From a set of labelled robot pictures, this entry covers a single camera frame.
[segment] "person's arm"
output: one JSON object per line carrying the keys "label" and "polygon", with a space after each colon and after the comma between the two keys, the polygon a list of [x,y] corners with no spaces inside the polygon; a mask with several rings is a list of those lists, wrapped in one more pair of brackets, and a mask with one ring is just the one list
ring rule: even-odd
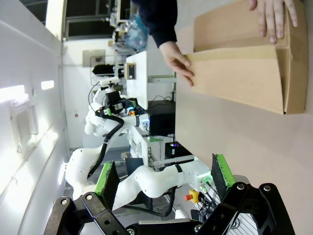
{"label": "person's arm", "polygon": [[190,77],[193,74],[186,68],[190,63],[176,45],[174,27],[177,21],[177,0],[133,0],[133,3],[139,7],[140,18],[160,49],[167,66],[192,85]]}
{"label": "person's arm", "polygon": [[143,24],[159,46],[165,42],[176,42],[174,26],[177,21],[176,0],[133,0],[139,8]]}

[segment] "human hand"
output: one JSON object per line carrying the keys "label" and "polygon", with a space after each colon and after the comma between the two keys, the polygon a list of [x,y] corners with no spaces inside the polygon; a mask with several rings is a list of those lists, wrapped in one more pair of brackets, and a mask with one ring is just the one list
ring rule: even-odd
{"label": "human hand", "polygon": [[190,65],[190,62],[182,55],[177,44],[175,42],[165,42],[160,45],[159,49],[167,66],[184,77],[190,86],[193,86],[190,79],[193,73],[186,68]]}
{"label": "human hand", "polygon": [[297,12],[293,0],[248,0],[248,9],[259,11],[260,35],[265,37],[267,32],[272,43],[277,38],[284,37],[284,3],[290,12],[292,24],[298,26]]}

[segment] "screw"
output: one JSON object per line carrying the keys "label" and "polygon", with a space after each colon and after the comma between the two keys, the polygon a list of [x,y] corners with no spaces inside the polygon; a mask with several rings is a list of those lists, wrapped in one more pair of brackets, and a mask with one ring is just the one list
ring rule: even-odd
{"label": "screw", "polygon": [[265,185],[263,189],[264,189],[264,191],[268,192],[268,191],[270,191],[270,186]]}
{"label": "screw", "polygon": [[237,189],[238,190],[243,190],[245,188],[245,186],[243,184],[238,184],[237,185]]}
{"label": "screw", "polygon": [[87,200],[91,200],[92,199],[92,195],[91,194],[87,195],[86,199]]}
{"label": "screw", "polygon": [[67,203],[67,199],[63,199],[62,201],[61,201],[61,204],[62,205],[65,205]]}
{"label": "screw", "polygon": [[199,232],[199,230],[200,230],[201,227],[202,227],[201,224],[197,225],[197,226],[195,227],[195,232],[196,232],[196,233]]}
{"label": "screw", "polygon": [[130,234],[130,235],[135,235],[135,231],[133,229],[128,229],[127,232]]}

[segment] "plastic bag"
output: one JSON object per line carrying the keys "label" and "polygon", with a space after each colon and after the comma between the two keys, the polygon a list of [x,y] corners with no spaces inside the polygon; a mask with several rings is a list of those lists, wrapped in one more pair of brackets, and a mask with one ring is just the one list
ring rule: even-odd
{"label": "plastic bag", "polygon": [[148,29],[143,25],[138,15],[132,15],[125,23],[125,42],[136,50],[144,50],[148,41]]}

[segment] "green light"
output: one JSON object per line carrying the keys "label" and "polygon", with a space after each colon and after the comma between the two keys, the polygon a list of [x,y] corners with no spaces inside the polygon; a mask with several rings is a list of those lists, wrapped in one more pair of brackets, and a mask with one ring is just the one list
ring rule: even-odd
{"label": "green light", "polygon": [[205,186],[200,186],[200,189],[203,190],[204,192],[207,192],[207,189]]}
{"label": "green light", "polygon": [[209,179],[211,179],[211,178],[212,178],[212,176],[211,176],[211,171],[209,171],[209,172],[207,172],[207,173],[204,173],[204,174],[202,174],[202,175],[199,175],[199,176],[198,176],[198,179],[205,178],[205,177],[209,177]]}

